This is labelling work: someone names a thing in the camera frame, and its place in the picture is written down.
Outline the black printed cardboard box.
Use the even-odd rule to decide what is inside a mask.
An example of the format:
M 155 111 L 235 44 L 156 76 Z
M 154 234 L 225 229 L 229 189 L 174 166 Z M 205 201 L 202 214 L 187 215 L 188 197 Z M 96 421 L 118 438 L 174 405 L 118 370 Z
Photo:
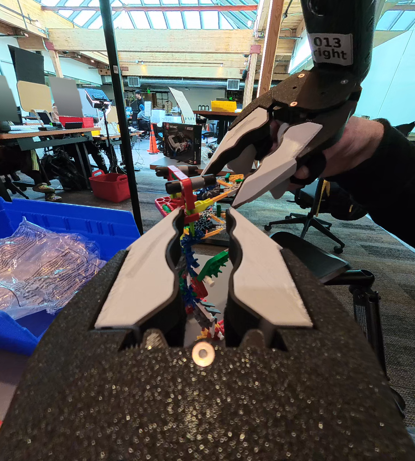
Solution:
M 200 125 L 164 122 L 163 134 L 165 157 L 192 165 L 201 163 Z

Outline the green connector toy assembly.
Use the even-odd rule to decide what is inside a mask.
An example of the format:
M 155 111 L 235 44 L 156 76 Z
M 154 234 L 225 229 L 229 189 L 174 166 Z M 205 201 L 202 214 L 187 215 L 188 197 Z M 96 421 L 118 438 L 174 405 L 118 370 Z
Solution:
M 218 177 L 212 174 L 198 175 L 196 166 L 157 167 L 155 173 L 156 176 L 166 180 L 166 196 L 181 197 L 185 200 L 185 208 L 179 208 L 184 212 L 184 228 L 180 237 L 182 256 L 177 271 L 186 313 L 194 318 L 195 303 L 209 303 L 207 301 L 208 288 L 214 285 L 214 278 L 221 273 L 221 268 L 225 267 L 229 260 L 228 250 L 224 250 L 201 266 L 195 258 L 193 250 L 194 245 L 207 243 L 208 240 L 202 240 L 201 233 L 197 233 L 194 229 L 194 222 L 199 218 L 199 214 L 195 210 L 196 197 L 194 193 L 198 189 L 214 185 Z

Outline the black backpack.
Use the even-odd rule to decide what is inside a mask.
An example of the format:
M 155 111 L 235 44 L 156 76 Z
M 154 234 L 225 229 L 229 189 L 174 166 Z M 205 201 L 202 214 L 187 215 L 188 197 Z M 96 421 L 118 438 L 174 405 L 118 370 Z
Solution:
M 40 162 L 48 179 L 58 180 L 64 190 L 81 191 L 87 188 L 84 177 L 64 150 L 46 153 Z

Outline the studio light panel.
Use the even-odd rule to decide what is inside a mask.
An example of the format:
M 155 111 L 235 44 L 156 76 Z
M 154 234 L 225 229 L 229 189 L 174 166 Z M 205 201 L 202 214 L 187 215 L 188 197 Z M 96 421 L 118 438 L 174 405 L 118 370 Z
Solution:
M 111 105 L 111 101 L 101 89 L 86 88 L 84 91 L 92 107 L 102 110 Z

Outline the white foam board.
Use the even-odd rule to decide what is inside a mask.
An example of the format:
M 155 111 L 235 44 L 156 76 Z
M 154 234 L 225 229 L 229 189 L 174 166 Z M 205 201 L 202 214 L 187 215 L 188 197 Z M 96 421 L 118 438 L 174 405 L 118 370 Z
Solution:
M 180 108 L 182 123 L 196 125 L 195 114 L 183 92 L 172 87 L 169 90 Z

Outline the wooden support post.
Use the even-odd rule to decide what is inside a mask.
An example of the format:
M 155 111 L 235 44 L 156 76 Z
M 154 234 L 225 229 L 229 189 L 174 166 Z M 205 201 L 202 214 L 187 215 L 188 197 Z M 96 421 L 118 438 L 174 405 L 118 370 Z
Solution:
M 279 40 L 283 8 L 283 0 L 271 0 L 269 2 L 266 33 L 256 95 L 257 98 L 264 95 L 270 89 L 273 77 L 275 54 Z

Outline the tan board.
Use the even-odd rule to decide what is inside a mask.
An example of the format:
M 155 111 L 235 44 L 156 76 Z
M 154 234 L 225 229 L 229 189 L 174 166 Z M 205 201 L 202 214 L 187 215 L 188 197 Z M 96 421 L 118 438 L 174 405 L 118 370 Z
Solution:
M 17 81 L 20 106 L 26 112 L 52 112 L 52 93 L 45 84 Z

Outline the orange traffic cone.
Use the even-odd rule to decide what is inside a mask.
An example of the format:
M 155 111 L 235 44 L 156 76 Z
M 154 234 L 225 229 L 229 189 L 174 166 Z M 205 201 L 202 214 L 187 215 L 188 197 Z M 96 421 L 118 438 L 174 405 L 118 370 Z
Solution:
M 154 133 L 154 128 L 153 128 L 152 123 L 150 123 L 150 138 L 149 138 L 149 141 L 150 141 L 150 144 L 149 144 L 149 148 L 148 148 L 147 152 L 149 154 L 159 154 L 160 151 L 158 149 L 156 136 L 155 136 L 155 133 Z

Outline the person's right hand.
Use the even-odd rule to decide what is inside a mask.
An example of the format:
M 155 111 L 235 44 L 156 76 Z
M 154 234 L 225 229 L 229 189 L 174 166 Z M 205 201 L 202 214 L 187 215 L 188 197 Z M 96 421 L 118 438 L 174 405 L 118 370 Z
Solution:
M 335 145 L 324 150 L 326 166 L 318 176 L 352 176 L 353 181 L 367 181 L 372 195 L 385 194 L 391 166 L 395 163 L 395 146 L 384 141 L 385 126 L 363 118 L 351 117 Z

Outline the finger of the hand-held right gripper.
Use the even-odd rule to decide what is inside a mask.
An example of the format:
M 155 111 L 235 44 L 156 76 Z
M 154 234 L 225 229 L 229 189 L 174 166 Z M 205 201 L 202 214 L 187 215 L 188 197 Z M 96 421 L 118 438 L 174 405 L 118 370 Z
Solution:
M 201 175 L 218 175 L 225 167 L 247 175 L 256 159 L 267 155 L 273 145 L 270 109 L 258 107 L 232 125 Z
M 237 191 L 232 207 L 239 208 L 275 188 L 284 193 L 290 177 L 297 170 L 297 157 L 322 128 L 322 124 L 306 122 L 292 125 L 287 130 L 280 129 L 279 146 L 262 160 L 253 174 L 245 178 Z

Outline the person's right forearm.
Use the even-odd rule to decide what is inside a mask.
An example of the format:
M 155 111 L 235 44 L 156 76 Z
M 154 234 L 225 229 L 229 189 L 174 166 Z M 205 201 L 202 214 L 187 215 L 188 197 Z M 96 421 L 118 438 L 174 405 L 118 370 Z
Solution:
M 395 146 L 395 163 L 391 166 L 385 194 L 370 193 L 367 181 L 340 175 L 327 180 L 336 182 L 361 205 L 372 220 L 386 231 L 415 248 L 415 141 L 410 141 L 385 119 L 384 141 Z

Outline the black rolling office chair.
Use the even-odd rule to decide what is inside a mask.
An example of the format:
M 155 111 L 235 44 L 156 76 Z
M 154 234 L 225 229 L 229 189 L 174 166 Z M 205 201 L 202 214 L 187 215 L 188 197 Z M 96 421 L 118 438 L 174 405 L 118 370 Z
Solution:
M 264 230 L 271 231 L 277 225 L 302 224 L 301 239 L 304 239 L 310 228 L 315 228 L 335 242 L 333 247 L 334 253 L 338 255 L 342 254 L 345 243 L 331 232 L 332 223 L 319 217 L 319 214 L 327 213 L 327 211 L 321 211 L 320 208 L 326 206 L 329 191 L 330 183 L 323 179 L 315 180 L 311 184 L 295 190 L 293 192 L 295 198 L 293 203 L 297 204 L 301 209 L 308 208 L 309 212 L 307 214 L 291 212 L 282 220 L 271 221 L 264 225 Z

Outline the red yellow connector toy assembly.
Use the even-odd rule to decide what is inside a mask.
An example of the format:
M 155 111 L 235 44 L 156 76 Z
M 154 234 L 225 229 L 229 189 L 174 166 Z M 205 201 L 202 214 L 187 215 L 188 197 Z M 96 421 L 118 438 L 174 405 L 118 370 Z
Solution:
M 224 332 L 223 320 L 220 320 L 210 328 L 202 329 L 200 335 L 197 336 L 197 340 L 205 340 L 210 338 L 216 341 L 222 341 L 224 340 Z

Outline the small blue plastic bin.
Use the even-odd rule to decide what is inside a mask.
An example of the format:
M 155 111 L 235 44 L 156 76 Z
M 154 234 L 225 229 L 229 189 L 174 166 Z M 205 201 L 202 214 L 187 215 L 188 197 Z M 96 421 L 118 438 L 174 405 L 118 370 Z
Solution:
M 0 197 L 0 238 L 11 236 L 22 218 L 57 233 L 82 235 L 95 242 L 105 261 L 140 237 L 128 211 L 15 198 L 7 202 Z M 20 320 L 0 313 L 0 349 L 31 355 L 54 319 L 45 310 Z

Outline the black grey connector toy assembly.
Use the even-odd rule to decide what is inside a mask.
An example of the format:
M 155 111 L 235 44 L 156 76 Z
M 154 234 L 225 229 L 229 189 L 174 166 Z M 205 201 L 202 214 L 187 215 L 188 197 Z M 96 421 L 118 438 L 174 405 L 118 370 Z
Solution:
M 193 308 L 194 318 L 202 328 L 208 329 L 215 325 L 217 323 L 217 314 L 220 314 L 220 311 L 211 303 L 195 303 Z

